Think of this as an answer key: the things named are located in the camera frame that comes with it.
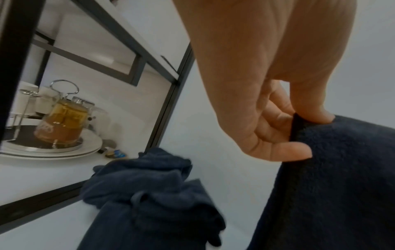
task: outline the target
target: wire handle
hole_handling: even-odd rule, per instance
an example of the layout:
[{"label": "wire handle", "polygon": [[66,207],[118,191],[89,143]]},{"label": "wire handle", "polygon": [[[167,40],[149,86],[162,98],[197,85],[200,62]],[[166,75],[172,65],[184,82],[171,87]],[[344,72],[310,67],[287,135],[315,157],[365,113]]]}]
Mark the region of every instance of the wire handle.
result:
[{"label": "wire handle", "polygon": [[66,95],[63,97],[63,99],[67,99],[67,97],[68,97],[69,95],[78,94],[78,92],[79,92],[79,87],[77,86],[77,84],[75,84],[75,83],[73,83],[73,82],[71,82],[71,81],[64,80],[64,79],[59,79],[59,80],[55,80],[55,81],[51,82],[51,84],[49,85],[49,88],[52,89],[52,90],[55,90],[55,91],[58,92],[61,96],[62,96],[62,92],[60,92],[59,90],[56,90],[56,89],[53,88],[53,85],[54,85],[55,83],[57,83],[57,82],[69,82],[69,83],[71,83],[72,85],[74,85],[74,87],[76,87],[76,89],[77,89],[77,91],[75,91],[74,93],[73,93],[73,92],[66,93]]}]

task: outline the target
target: hand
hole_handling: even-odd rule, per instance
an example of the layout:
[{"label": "hand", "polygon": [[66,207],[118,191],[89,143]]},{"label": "hand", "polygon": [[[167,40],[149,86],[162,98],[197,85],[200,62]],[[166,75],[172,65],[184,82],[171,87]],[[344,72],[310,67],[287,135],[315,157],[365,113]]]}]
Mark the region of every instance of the hand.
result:
[{"label": "hand", "polygon": [[[355,0],[174,0],[221,128],[270,161],[312,156],[289,142],[292,115],[330,123],[327,81],[353,25]],[[278,80],[290,83],[290,99]]]}]

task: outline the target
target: folded cloth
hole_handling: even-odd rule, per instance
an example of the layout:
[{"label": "folded cloth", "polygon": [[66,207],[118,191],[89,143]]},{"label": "folded cloth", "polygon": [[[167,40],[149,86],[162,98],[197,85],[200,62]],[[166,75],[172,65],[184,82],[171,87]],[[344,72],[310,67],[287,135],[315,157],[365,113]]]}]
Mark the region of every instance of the folded cloth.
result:
[{"label": "folded cloth", "polygon": [[395,249],[395,130],[294,117],[313,158],[283,163],[248,250]]},{"label": "folded cloth", "polygon": [[159,148],[96,168],[81,197],[100,212],[78,249],[202,250],[207,242],[220,246],[225,221],[199,180],[184,181],[191,168],[189,160]]}]

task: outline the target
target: finger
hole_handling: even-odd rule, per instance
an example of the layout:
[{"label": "finger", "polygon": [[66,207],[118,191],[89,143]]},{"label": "finger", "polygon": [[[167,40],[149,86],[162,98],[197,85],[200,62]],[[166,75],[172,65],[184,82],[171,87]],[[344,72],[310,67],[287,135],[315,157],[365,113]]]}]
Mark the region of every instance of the finger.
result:
[{"label": "finger", "polygon": [[299,161],[312,157],[309,146],[299,142],[269,143],[251,134],[239,147],[246,154],[267,161]]},{"label": "finger", "polygon": [[335,116],[324,108],[325,90],[330,74],[290,84],[290,99],[296,113],[315,123],[330,123]]},{"label": "finger", "polygon": [[266,108],[262,111],[262,116],[270,126],[289,135],[291,133],[292,119],[289,114],[283,113],[273,102],[268,101]]},{"label": "finger", "polygon": [[295,110],[292,108],[289,96],[279,80],[272,80],[275,82],[273,85],[273,92],[270,94],[269,99],[284,113],[293,115]]},{"label": "finger", "polygon": [[284,143],[289,141],[288,134],[272,128],[263,117],[259,118],[255,133],[260,139],[271,143]]}]

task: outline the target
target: navy fabric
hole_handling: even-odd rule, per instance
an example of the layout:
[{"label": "navy fabric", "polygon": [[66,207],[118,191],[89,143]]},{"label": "navy fabric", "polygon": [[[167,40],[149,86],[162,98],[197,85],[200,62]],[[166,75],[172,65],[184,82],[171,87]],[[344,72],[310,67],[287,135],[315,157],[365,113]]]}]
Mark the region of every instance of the navy fabric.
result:
[{"label": "navy fabric", "polygon": [[160,148],[138,159],[95,167],[81,189],[100,209],[79,250],[203,250],[220,246],[225,221],[199,180],[185,181],[190,160]]},{"label": "navy fabric", "polygon": [[313,158],[283,163],[248,250],[395,249],[395,130],[295,116]]}]

